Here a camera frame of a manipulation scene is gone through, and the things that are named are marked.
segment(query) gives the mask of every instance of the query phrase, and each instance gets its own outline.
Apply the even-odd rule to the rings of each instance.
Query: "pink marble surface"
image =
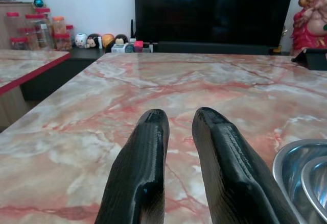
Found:
[[[68,57],[68,52],[0,50],[0,94],[59,64]]]
[[[327,73],[290,57],[106,54],[0,134],[1,223],[93,223],[110,167],[147,110],[170,122],[165,223],[209,223],[191,125],[221,112],[271,167],[327,138]]]

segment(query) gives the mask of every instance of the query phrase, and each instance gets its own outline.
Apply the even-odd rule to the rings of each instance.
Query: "red figurine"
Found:
[[[294,16],[292,54],[304,48],[327,48],[327,0],[299,0],[303,9]]]

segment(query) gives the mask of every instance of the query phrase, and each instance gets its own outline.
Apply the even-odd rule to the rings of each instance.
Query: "black tv screen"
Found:
[[[290,0],[135,0],[145,42],[278,46]]]

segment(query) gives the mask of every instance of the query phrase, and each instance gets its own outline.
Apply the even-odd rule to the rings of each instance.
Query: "red countertop edge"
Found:
[[[70,53],[67,53],[66,55],[62,56],[62,57],[59,57],[58,59],[52,61],[52,62],[49,62],[47,63],[46,65],[44,66],[41,66],[39,67],[38,69],[18,78],[17,80],[14,80],[12,82],[10,82],[9,84],[7,85],[4,85],[3,87],[0,87],[0,95],[4,94],[5,92],[21,85],[22,83],[25,83],[26,81],[28,80],[31,80],[32,78],[38,76],[39,74],[47,71],[48,69],[62,63],[63,61],[67,60],[69,57],[71,57],[71,54]]]

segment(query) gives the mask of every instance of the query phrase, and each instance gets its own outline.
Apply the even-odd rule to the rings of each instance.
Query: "metal bowl rim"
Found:
[[[284,147],[282,147],[281,150],[276,154],[274,161],[272,163],[272,175],[275,178],[275,181],[277,182],[277,185],[281,189],[287,203],[290,205],[292,211],[294,212],[295,216],[298,218],[300,223],[307,223],[307,221],[303,218],[303,216],[300,214],[300,212],[297,210],[297,208],[294,206],[292,201],[290,200],[288,193],[285,189],[284,183],[283,183],[283,177],[282,177],[282,162],[285,158],[285,155],[300,146],[305,145],[327,145],[327,140],[325,139],[305,139],[305,140],[299,140],[291,142]]]
[[[301,184],[312,206],[315,208],[321,218],[327,222],[327,211],[319,202],[310,184],[310,172],[318,164],[327,164],[327,156],[315,158],[305,164],[301,172]]]

